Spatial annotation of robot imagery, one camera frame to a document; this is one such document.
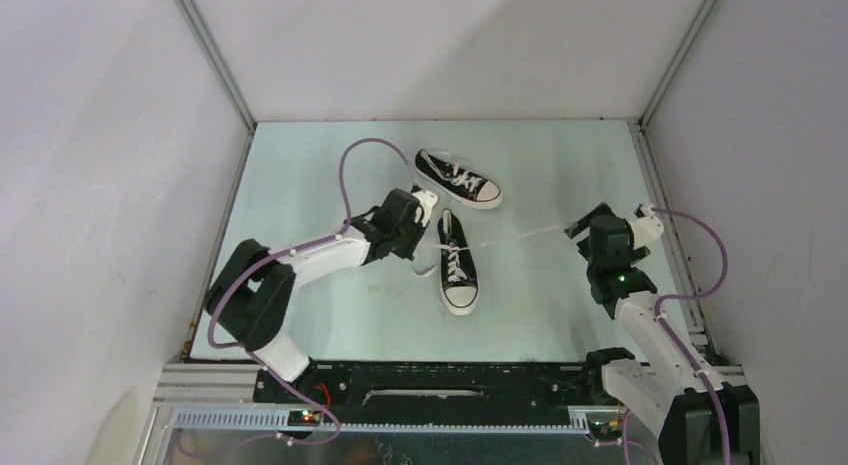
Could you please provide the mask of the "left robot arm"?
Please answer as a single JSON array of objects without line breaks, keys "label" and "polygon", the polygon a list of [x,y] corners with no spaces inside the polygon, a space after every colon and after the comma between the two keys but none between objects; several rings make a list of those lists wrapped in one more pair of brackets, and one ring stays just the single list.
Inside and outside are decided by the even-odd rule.
[{"label": "left robot arm", "polygon": [[340,232],[273,253],[254,239],[239,243],[204,296],[210,315],[207,339],[222,327],[240,347],[273,371],[277,387],[292,401],[316,388],[311,358],[284,332],[294,291],[332,273],[368,265],[390,255],[412,260],[438,197],[418,186],[394,189],[384,202],[345,221]]}]

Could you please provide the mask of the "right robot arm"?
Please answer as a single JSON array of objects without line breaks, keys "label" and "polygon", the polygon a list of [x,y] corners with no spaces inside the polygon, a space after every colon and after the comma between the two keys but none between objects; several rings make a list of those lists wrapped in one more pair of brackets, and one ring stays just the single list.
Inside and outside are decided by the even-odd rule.
[{"label": "right robot arm", "polygon": [[565,229],[587,262],[586,277],[602,306],[649,364],[624,348],[592,352],[581,377],[596,403],[616,399],[657,440],[665,464],[761,463],[760,406],[747,385],[732,384],[669,318],[662,295],[637,264],[664,233],[663,210],[641,205],[633,217],[600,203]]}]

